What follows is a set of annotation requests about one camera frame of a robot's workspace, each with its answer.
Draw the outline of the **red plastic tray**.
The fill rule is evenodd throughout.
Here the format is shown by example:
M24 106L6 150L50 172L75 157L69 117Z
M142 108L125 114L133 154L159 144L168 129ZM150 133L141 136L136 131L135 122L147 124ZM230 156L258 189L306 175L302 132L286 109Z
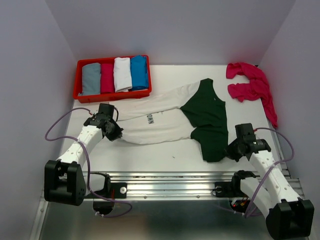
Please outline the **red plastic tray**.
M111 64L114 63L115 57L105 57L105 58L91 58L91 59L81 59L77 62L76 71L75 71L75 80L73 87L73 98L78 100L80 103L97 103L97 102L109 102L117 101L122 99L140 99L148 97L152 92L152 80L150 72L150 60L149 56L142 54L146 58L146 69L148 77L148 88L143 90L128 91L128 92L118 92L118 93L105 93L105 94L96 94L96 95L85 95L82 96L82 67L87 64L100 63L100 64Z

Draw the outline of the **cream and green t-shirt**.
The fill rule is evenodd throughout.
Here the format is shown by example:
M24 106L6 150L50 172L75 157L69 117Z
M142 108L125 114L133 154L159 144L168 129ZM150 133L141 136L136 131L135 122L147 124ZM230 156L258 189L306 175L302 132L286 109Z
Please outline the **cream and green t-shirt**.
M226 103L210 78L140 99L113 101L123 128L122 139L152 145L191 139L200 145L202 159L219 162L228 146Z

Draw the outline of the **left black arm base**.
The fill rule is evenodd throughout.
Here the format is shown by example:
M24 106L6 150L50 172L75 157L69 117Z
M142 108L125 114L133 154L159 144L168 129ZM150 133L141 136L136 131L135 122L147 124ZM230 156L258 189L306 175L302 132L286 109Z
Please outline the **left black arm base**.
M126 199L127 183L114 182L107 173L94 172L90 175L90 187L99 196L108 199Z

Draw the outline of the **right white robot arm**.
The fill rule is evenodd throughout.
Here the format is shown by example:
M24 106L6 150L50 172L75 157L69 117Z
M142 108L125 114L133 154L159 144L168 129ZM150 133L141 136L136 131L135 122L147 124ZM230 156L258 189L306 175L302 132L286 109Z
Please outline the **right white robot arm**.
M235 126L236 139L225 149L226 156L239 161L246 157L262 177L257 180L250 171L236 172L229 189L234 197L244 194L265 218L269 235L274 240L308 237L315 208L291 187L275 161L271 147L258 139L251 123Z

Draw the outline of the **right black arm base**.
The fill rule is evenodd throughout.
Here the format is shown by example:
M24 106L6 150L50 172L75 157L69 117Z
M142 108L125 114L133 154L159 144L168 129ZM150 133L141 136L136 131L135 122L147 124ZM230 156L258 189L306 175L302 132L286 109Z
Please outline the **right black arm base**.
M245 197L245 193L241 191L241 180L256 177L251 171L239 170L233 174L231 181L216 181L212 192L215 192L217 198Z

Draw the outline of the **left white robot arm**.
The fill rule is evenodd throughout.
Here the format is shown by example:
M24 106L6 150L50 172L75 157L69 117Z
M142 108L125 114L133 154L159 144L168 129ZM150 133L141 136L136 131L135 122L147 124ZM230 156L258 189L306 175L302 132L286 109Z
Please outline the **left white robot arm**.
M56 160L49 160L44 167L44 198L48 202L79 206L85 196L98 194L113 196L110 176L106 173L83 173L90 167L89 154L104 138L114 141L122 137L123 128L118 125L119 111L108 103L101 103L96 113L84 122L78 137L64 136L72 140L71 146Z

